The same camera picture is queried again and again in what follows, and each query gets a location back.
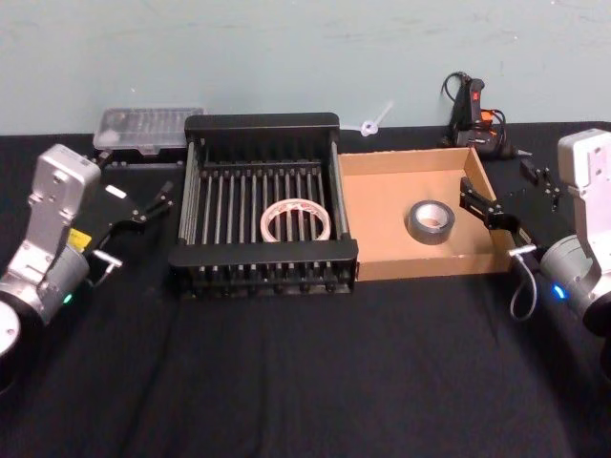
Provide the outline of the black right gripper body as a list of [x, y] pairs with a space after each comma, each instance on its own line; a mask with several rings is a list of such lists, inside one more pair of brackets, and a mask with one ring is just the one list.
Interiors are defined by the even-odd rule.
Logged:
[[521, 189], [503, 197], [504, 220], [516, 242], [549, 249], [556, 242], [575, 235], [575, 230], [558, 212], [559, 195], [538, 189]]

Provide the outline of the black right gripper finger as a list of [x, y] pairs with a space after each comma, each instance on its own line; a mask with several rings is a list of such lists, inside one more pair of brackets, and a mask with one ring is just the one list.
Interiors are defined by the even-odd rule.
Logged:
[[552, 211], [557, 211], [562, 192], [553, 180], [550, 169], [539, 168], [530, 159], [522, 159], [519, 162], [519, 171], [523, 178], [531, 183], [542, 193], [550, 205]]
[[506, 213], [503, 204], [498, 200], [490, 200], [479, 194], [467, 177], [460, 180], [459, 206], [481, 220], [488, 230], [517, 233], [517, 218], [510, 213]]

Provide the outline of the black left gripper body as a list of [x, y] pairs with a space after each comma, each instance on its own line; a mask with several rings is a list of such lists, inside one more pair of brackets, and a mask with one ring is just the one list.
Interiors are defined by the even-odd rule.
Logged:
[[135, 202], [126, 192], [113, 185], [102, 186], [84, 207], [71, 228], [71, 247], [89, 263], [94, 277], [87, 278], [90, 286], [101, 285], [122, 261], [109, 255], [104, 248], [121, 231], [136, 230], [139, 223], [131, 221]]

